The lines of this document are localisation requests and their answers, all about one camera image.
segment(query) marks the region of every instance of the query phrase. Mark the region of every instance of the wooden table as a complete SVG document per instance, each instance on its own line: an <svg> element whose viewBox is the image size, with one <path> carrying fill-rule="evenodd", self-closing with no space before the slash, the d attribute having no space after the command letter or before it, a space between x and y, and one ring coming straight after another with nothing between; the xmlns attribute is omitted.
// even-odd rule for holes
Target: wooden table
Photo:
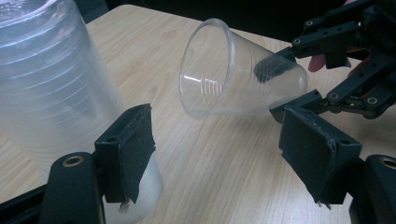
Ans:
<svg viewBox="0 0 396 224"><path fill-rule="evenodd" d="M184 48L200 21L134 6L88 24L126 107L151 103L163 195L142 223L349 223L350 197L332 210L314 203L281 157L272 117L188 117L178 97ZM238 32L272 51L288 44ZM299 63L307 67L308 60ZM322 95L350 70L310 74ZM322 116L363 144L361 157L396 157L395 106L375 120L347 113ZM41 185L35 166L0 133L0 202Z"/></svg>

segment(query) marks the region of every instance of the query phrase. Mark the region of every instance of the clear plastic cup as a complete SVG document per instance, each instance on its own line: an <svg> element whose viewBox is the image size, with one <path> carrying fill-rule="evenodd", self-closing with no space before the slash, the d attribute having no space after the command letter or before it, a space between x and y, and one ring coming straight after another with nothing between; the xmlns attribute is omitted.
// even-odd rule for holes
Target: clear plastic cup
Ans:
<svg viewBox="0 0 396 224"><path fill-rule="evenodd" d="M73 0L0 2L0 127L47 179L122 112Z"/></svg>
<svg viewBox="0 0 396 224"><path fill-rule="evenodd" d="M196 119L267 115L269 108L306 90L307 73L299 64L232 32L217 19L195 30L180 67L180 99Z"/></svg>

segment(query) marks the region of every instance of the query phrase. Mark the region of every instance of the person's hand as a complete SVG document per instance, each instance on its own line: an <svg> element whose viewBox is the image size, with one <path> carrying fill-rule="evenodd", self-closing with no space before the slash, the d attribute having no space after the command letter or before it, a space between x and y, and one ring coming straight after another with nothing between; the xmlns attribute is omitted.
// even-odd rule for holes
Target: person's hand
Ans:
<svg viewBox="0 0 396 224"><path fill-rule="evenodd" d="M356 0L346 0L344 5L355 2ZM308 65L308 71L310 72L317 72L326 64L326 57L324 54L319 54L312 56L311 61Z"/></svg>

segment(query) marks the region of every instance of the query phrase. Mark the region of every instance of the finger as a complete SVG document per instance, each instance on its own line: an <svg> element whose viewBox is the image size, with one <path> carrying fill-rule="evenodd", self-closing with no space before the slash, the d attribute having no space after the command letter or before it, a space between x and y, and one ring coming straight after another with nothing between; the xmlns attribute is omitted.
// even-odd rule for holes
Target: finger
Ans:
<svg viewBox="0 0 396 224"><path fill-rule="evenodd" d="M324 54L319 54L312 56L311 61L308 65L308 71L317 72L326 64L326 56Z"/></svg>

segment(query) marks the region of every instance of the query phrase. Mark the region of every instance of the stack of plastic cups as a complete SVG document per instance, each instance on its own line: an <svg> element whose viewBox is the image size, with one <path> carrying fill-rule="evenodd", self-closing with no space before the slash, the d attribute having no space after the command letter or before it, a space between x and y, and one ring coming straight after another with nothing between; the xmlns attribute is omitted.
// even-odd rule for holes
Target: stack of plastic cups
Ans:
<svg viewBox="0 0 396 224"><path fill-rule="evenodd" d="M0 130L43 180L63 155L92 153L121 112L119 91L73 0L0 0ZM140 188L137 204L117 222L112 216L120 205L105 205L113 214L107 222L137 221L158 202L162 180L154 156Z"/></svg>

